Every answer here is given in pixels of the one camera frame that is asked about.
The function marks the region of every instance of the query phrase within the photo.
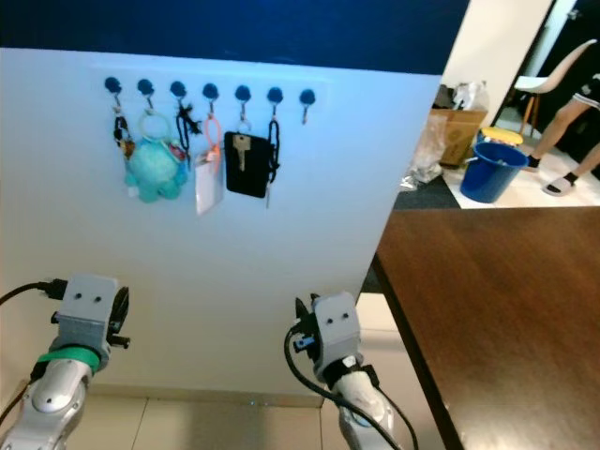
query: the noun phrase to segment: black cable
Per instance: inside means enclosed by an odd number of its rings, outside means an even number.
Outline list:
[[[29,291],[31,289],[40,289],[43,291],[48,287],[48,284],[49,283],[44,282],[23,284],[20,288],[13,289],[9,293],[5,293],[2,297],[0,297],[0,307],[15,295],[19,295],[20,293],[24,293],[25,291]]]
[[[389,433],[387,431],[385,431],[381,425],[379,425],[375,419],[373,419],[369,414],[367,414],[366,412],[364,412],[362,409],[358,408],[357,406],[351,404],[350,401],[348,401],[346,398],[341,397],[341,396],[336,396],[335,394],[330,393],[329,391],[326,391],[325,389],[323,389],[322,387],[320,387],[318,384],[315,384],[314,382],[312,382],[311,380],[309,380],[307,377],[305,377],[302,372],[300,372],[300,370],[298,370],[298,368],[296,367],[296,365],[293,363],[293,359],[292,359],[292,354],[290,353],[290,342],[292,340],[292,336],[295,335],[293,330],[289,330],[288,334],[285,336],[285,341],[283,344],[283,351],[285,353],[285,360],[288,363],[288,367],[290,368],[290,370],[292,371],[292,374],[294,377],[296,377],[296,379],[303,384],[304,386],[306,386],[308,389],[310,389],[311,391],[319,394],[320,396],[327,398],[328,400],[333,401],[338,407],[344,407],[347,410],[350,410],[351,412],[360,415],[363,419],[365,419],[373,428],[375,428],[377,430],[377,432],[379,432],[379,434],[382,435],[382,437],[385,439],[385,441],[387,443],[390,444],[390,446],[394,449],[394,450],[402,450],[402,447],[396,443],[396,441],[394,441],[394,438],[392,438],[392,436],[389,435]]]
[[[181,148],[186,151],[186,160],[187,160],[187,168],[190,167],[190,155],[189,155],[189,132],[193,134],[202,134],[202,129],[200,125],[202,120],[198,122],[194,122],[189,114],[191,113],[192,106],[184,105],[179,102],[179,112],[177,113],[177,117],[175,117],[175,123],[177,124],[177,132],[179,133],[179,143],[181,144]]]
[[[419,441],[417,441],[417,439],[416,439],[416,433],[414,432],[413,424],[411,424],[411,421],[409,420],[409,418],[406,416],[406,414],[404,412],[402,412],[402,410],[399,408],[399,406],[387,394],[384,393],[384,391],[381,389],[381,387],[375,386],[375,389],[377,389],[379,392],[382,393],[382,395],[385,398],[387,398],[387,401],[390,402],[392,407],[396,410],[398,415],[402,418],[402,420],[406,424],[406,427],[409,429],[409,432],[411,433],[412,448],[414,448],[414,450],[419,450]]]
[[[273,142],[273,134],[275,131],[275,142]],[[273,183],[275,181],[275,177],[278,174],[279,168],[279,122],[277,119],[272,119],[269,122],[269,143],[273,147],[273,152],[269,157],[269,170],[271,172],[271,179],[269,183]]]
[[[29,387],[29,383],[25,385],[25,387],[21,390],[21,392],[19,394],[17,394],[17,396],[14,399],[12,399],[12,401],[8,404],[8,406],[2,411],[2,414],[0,414],[0,426],[4,423],[5,419],[8,417],[8,415],[10,414],[12,409],[15,406],[17,406],[17,403],[19,403],[21,401],[21,398],[23,398],[23,396],[25,395],[25,391],[27,390],[28,387]]]

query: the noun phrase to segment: sandal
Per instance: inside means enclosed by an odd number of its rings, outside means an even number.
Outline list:
[[[545,186],[542,190],[548,195],[562,197],[573,190],[574,187],[575,185],[571,184],[569,180],[565,178],[559,178],[558,180],[554,180],[552,183]]]

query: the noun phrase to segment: teal plush toy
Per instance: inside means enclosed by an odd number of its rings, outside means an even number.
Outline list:
[[[149,115],[164,120],[167,124],[166,136],[154,138],[145,133],[143,121]],[[178,141],[170,139],[168,119],[148,110],[140,119],[140,129],[143,139],[136,144],[133,154],[126,162],[126,184],[137,187],[140,200],[145,203],[155,202],[158,197],[176,199],[181,193],[181,186],[188,180],[188,174],[185,153]]]

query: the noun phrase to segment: wall hook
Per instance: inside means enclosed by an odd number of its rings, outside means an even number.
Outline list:
[[[308,107],[316,101],[315,93],[312,89],[305,89],[300,94],[300,103],[304,105],[304,113],[302,114],[302,125],[307,124],[308,120]]]
[[[121,101],[119,100],[119,94],[123,88],[121,87],[121,83],[114,77],[109,77],[104,80],[104,87],[114,96],[114,102],[116,106],[113,107],[115,113],[121,112]]]
[[[152,105],[151,97],[154,95],[154,87],[152,83],[146,80],[145,78],[138,81],[138,91],[142,93],[144,97],[146,97],[146,101],[148,102],[148,106],[150,107],[149,111],[154,110],[154,106]]]
[[[186,92],[186,87],[184,86],[184,84],[182,82],[172,82],[171,83],[171,93],[177,99],[177,103],[179,103],[179,106],[183,106],[182,100],[188,94]]]
[[[283,92],[278,87],[272,87],[266,95],[267,99],[273,105],[273,117],[271,120],[277,120],[278,104],[283,101]]]
[[[208,104],[210,106],[210,112],[208,113],[208,118],[212,119],[215,116],[215,100],[218,98],[218,89],[211,82],[204,85],[204,89],[202,90],[202,95],[208,98]]]
[[[241,86],[238,86],[235,90],[235,98],[237,98],[242,104],[242,111],[240,112],[240,123],[237,128],[239,130],[243,125],[245,125],[248,131],[250,131],[252,130],[252,124],[250,124],[250,122],[246,118],[246,103],[248,103],[248,101],[252,98],[252,95],[250,94],[250,90],[248,89],[248,87],[243,84]]]

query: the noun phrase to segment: cardboard box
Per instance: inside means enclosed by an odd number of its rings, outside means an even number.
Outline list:
[[[487,111],[431,110],[430,115],[446,117],[445,147],[441,164],[459,166],[470,154],[471,144]]]

